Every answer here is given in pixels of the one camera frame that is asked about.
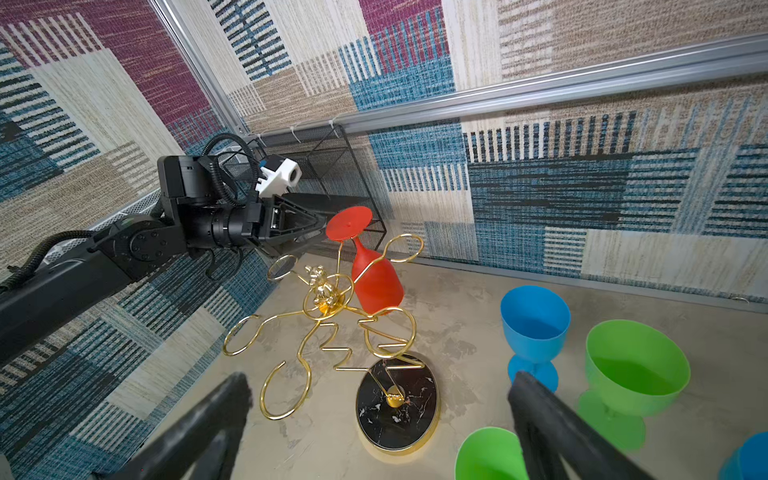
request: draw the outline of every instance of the gold metal stand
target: gold metal stand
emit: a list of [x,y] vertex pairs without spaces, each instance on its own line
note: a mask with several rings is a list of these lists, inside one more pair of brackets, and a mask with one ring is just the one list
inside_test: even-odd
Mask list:
[[[312,328],[304,336],[303,340],[299,344],[298,351],[296,351],[296,358],[299,360],[299,363],[306,371],[306,384],[304,386],[304,390],[298,402],[296,402],[296,405],[291,407],[286,412],[275,414],[270,412],[266,408],[266,404],[264,402],[266,389],[269,386],[270,381],[272,380],[272,377],[275,375],[275,373],[277,373],[277,371],[286,364],[285,361],[283,360],[266,377],[266,380],[264,380],[264,384],[261,387],[261,394],[259,395],[259,405],[261,407],[261,412],[264,414],[265,417],[271,420],[284,419],[288,415],[291,415],[292,413],[294,413],[304,403],[304,400],[306,399],[306,396],[310,391],[310,386],[312,385],[312,368],[310,367],[309,363],[304,359],[303,350],[307,340],[309,340],[312,337],[312,335],[314,335],[315,332],[317,332],[317,330],[323,326],[332,327],[333,333],[331,333],[330,338],[328,338],[328,340],[326,340],[320,346],[320,349],[324,352],[346,352],[346,355],[344,356],[344,358],[340,362],[338,362],[336,365],[334,365],[333,369],[335,369],[337,372],[367,372],[368,374],[371,375],[371,377],[376,381],[376,384],[382,390],[389,406],[393,408],[398,408],[406,402],[406,393],[403,392],[400,386],[397,385],[395,380],[392,378],[392,374],[390,372],[392,370],[423,369],[425,367],[424,363],[422,363],[421,361],[414,359],[412,357],[409,358],[405,356],[406,352],[408,352],[408,350],[411,349],[411,347],[413,346],[413,343],[416,338],[416,320],[413,318],[413,315],[411,315],[411,313],[408,312],[408,310],[404,310],[399,306],[388,306],[373,314],[368,314],[359,308],[349,306],[349,301],[352,299],[355,293],[355,284],[362,278],[363,275],[365,275],[369,271],[371,266],[376,265],[378,262],[381,262],[386,258],[387,250],[389,249],[389,246],[392,244],[392,242],[399,240],[401,238],[406,238],[406,237],[416,238],[421,243],[421,246],[419,247],[419,251],[411,255],[410,257],[403,258],[403,259],[396,259],[396,260],[390,259],[389,261],[393,263],[403,263],[403,262],[409,262],[415,259],[422,252],[422,250],[424,250],[424,240],[422,240],[421,237],[413,235],[412,233],[403,233],[402,235],[398,235],[397,237],[394,237],[389,242],[387,242],[386,245],[384,246],[384,251],[382,255],[372,260],[366,266],[366,268],[363,269],[360,275],[358,275],[357,278],[355,278],[354,280],[349,275],[346,275],[340,272],[341,252],[342,252],[342,248],[344,247],[344,242],[341,242],[339,244],[339,254],[336,260],[336,273],[333,273],[331,275],[326,274],[323,266],[307,266],[306,272],[309,275],[309,279],[304,278],[303,276],[299,275],[297,272],[294,272],[293,270],[291,270],[295,265],[296,261],[298,260],[293,255],[285,255],[283,257],[280,257],[277,260],[275,260],[272,266],[270,266],[270,269],[267,271],[268,280],[272,280],[272,281],[281,280],[292,273],[298,276],[302,282],[304,282],[306,285],[310,287],[306,295],[304,296],[304,301],[302,302],[302,309],[297,310],[295,312],[279,313],[277,315],[272,315],[271,317],[264,320],[259,325],[259,328],[257,329],[256,334],[253,335],[253,338],[250,339],[248,344],[246,344],[244,347],[238,350],[230,351],[227,349],[227,346],[229,345],[230,340],[232,340],[232,337],[235,336],[235,334],[249,320],[259,317],[256,314],[246,316],[245,318],[242,318],[239,322],[237,322],[237,325],[235,325],[229,331],[229,333],[227,334],[227,337],[224,339],[224,345],[222,347],[224,355],[235,356],[244,352],[246,349],[248,349],[248,347],[253,345],[253,343],[261,334],[262,328],[272,320],[281,319],[281,318],[285,318],[293,315],[304,315],[304,317],[313,320]],[[340,281],[342,281],[341,282],[342,286],[345,287],[343,290],[339,286]],[[346,362],[352,357],[352,349],[350,347],[330,346],[330,343],[336,338],[336,334],[339,332],[339,324],[336,322],[327,321],[327,320],[332,319],[342,310],[348,310],[352,313],[355,313],[363,317],[357,321],[357,325],[362,327],[363,335],[366,342],[366,348],[373,355],[379,357],[382,360],[397,359],[400,362],[402,362],[402,363],[395,362],[394,365],[385,366],[384,371],[386,372],[386,375],[389,377],[389,381],[390,381],[389,387],[385,387],[381,383],[381,381],[378,378],[376,378],[376,375],[374,375],[372,372],[373,366],[370,366],[370,367],[345,366]],[[313,313],[316,311],[319,313],[319,316],[313,315]],[[398,336],[392,336],[392,335],[389,335],[388,333],[384,333],[380,330],[377,330],[371,327],[373,323],[379,320],[380,315],[387,314],[389,312],[400,312],[406,317],[408,317],[408,319],[411,322],[410,338],[403,339]],[[383,336],[387,339],[392,340],[392,342],[382,343],[377,346],[374,346],[370,340],[370,333],[375,333],[376,335]],[[397,350],[395,352],[392,352],[388,349],[397,349]]]

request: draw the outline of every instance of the concrete surface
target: concrete surface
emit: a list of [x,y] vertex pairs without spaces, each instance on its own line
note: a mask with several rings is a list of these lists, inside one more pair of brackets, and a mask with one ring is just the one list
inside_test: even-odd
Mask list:
[[[303,271],[306,264],[330,269],[333,263],[325,257],[305,255],[295,270]],[[456,453],[467,435],[487,425],[514,429],[506,401],[511,385],[506,369],[512,350],[502,332],[499,303],[510,289],[536,283],[415,264],[399,264],[396,269],[406,288],[402,307],[413,313],[419,326],[412,351],[429,363],[441,394],[439,425],[422,449],[393,458],[365,446],[354,416],[362,373],[333,371],[344,354],[318,349],[329,331],[320,330],[305,348],[313,367],[313,384],[301,409],[279,421],[262,416],[258,406],[261,385],[281,360],[287,364],[266,396],[270,410],[285,411],[303,388],[304,371],[296,361],[296,349],[312,321],[301,316],[273,322],[245,353],[219,356],[154,435],[230,373],[242,371],[253,390],[254,407],[233,478],[453,478]],[[343,271],[348,272],[349,265]],[[555,291],[571,308],[568,339],[554,364],[560,374],[557,395],[572,408],[587,389],[584,341],[589,329],[600,321],[646,323],[666,333],[686,353],[692,370],[689,386],[667,411],[646,419],[646,445],[630,454],[654,477],[716,478],[720,465],[735,448],[750,435],[768,430],[767,315],[551,283],[538,285]],[[259,313],[270,316],[297,310],[305,294],[306,286],[288,277]],[[334,344],[353,348],[350,363],[373,363],[356,316],[343,313],[336,321],[341,329]],[[404,327],[404,321],[392,318],[377,328],[406,334]],[[244,345],[256,328],[256,323],[246,325],[233,347]]]

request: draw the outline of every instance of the blue cup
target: blue cup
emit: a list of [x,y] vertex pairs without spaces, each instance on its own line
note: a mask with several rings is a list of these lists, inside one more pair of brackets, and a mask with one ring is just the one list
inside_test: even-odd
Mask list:
[[519,371],[531,373],[552,392],[558,389],[558,371],[552,365],[563,345],[571,311],[556,293],[526,285],[510,290],[502,299],[504,336],[515,351],[509,361],[512,382]]
[[768,432],[758,433],[744,442],[725,462],[718,480],[758,480],[768,478]]

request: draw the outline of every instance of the blue goblet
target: blue goblet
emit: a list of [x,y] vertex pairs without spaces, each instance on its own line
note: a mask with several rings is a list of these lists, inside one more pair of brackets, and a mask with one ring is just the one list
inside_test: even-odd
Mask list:
[[571,311],[556,293],[526,285],[510,290],[502,299],[504,336],[515,355],[509,361],[512,382],[519,371],[528,372],[552,392],[558,389],[558,371],[552,360],[565,344]]

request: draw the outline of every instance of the patterned carpet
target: patterned carpet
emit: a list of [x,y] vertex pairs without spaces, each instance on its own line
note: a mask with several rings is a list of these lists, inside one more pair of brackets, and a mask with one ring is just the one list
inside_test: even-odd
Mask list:
[[[720,0],[174,4],[256,133],[768,25],[760,2]],[[350,141],[389,234],[424,236],[431,257],[768,302],[766,86],[736,79]],[[147,2],[6,0],[0,264],[152,191],[158,156],[195,154],[220,131]],[[201,261],[105,300],[2,368],[0,452],[16,478],[118,469],[270,292],[255,255],[222,286]]]

